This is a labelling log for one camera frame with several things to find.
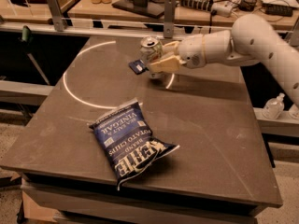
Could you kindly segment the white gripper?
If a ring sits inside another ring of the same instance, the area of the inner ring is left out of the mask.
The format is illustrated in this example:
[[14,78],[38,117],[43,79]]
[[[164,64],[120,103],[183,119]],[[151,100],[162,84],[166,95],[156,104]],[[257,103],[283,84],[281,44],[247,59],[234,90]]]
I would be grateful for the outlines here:
[[203,35],[191,35],[179,41],[163,45],[164,55],[148,55],[147,67],[152,73],[173,73],[184,65],[188,68],[201,68],[206,65]]

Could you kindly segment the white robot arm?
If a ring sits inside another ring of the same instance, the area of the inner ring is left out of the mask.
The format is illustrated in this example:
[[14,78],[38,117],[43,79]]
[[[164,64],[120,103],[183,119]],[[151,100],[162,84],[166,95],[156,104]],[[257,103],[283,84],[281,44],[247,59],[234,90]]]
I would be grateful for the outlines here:
[[230,30],[167,43],[163,45],[163,56],[149,62],[148,68],[152,73],[174,73],[182,66],[195,69],[210,63],[262,63],[292,102],[299,105],[299,51],[258,15],[238,18]]

